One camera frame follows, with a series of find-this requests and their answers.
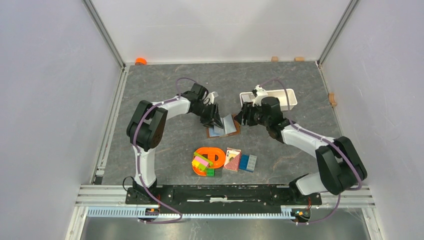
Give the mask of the white plastic tray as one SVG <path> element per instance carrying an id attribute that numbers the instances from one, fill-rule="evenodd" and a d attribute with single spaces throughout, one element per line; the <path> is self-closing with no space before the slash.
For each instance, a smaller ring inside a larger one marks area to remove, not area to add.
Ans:
<path id="1" fill-rule="evenodd" d="M 266 90 L 266 91 L 268 93 L 268 97 L 274 97 L 278 99 L 280 110 L 282 112 L 292 110 L 293 107 L 298 104 L 295 92 L 291 88 L 288 88 L 286 90 L 277 89 L 277 90 Z M 239 94 L 239 98 L 240 98 L 241 105 L 243 105 L 244 103 L 253 104 L 253 100 L 255 96 L 251 90 L 251 91 L 241 92 Z"/>

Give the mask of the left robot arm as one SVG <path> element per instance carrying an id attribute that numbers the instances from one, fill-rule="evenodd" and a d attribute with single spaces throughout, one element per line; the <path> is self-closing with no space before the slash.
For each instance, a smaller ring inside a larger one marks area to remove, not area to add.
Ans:
<path id="1" fill-rule="evenodd" d="M 154 188 L 157 182 L 155 174 L 155 152 L 162 140 L 167 120 L 185 114 L 199 117 L 200 123 L 207 128 L 223 128 L 219 114 L 219 105 L 215 102 L 218 94 L 208 91 L 204 86 L 194 83 L 190 90 L 176 96 L 150 102 L 142 100 L 136 107 L 127 126 L 126 134 L 130 138 L 135 154 L 135 176 L 132 186 L 145 204 L 153 203 L 157 198 Z"/>

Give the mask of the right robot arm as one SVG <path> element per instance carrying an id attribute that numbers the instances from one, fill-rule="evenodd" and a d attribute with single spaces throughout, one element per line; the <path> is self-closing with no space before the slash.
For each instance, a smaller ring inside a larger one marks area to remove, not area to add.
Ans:
<path id="1" fill-rule="evenodd" d="M 345 136 L 326 137 L 301 127 L 284 117 L 276 97 L 265 97 L 260 104 L 244 102 L 235 120 L 250 127 L 264 126 L 271 138 L 316 159 L 316 173 L 303 175 L 290 183 L 288 196 L 293 203 L 302 204 L 313 193 L 339 195 L 362 188 L 368 174 L 351 140 Z"/>

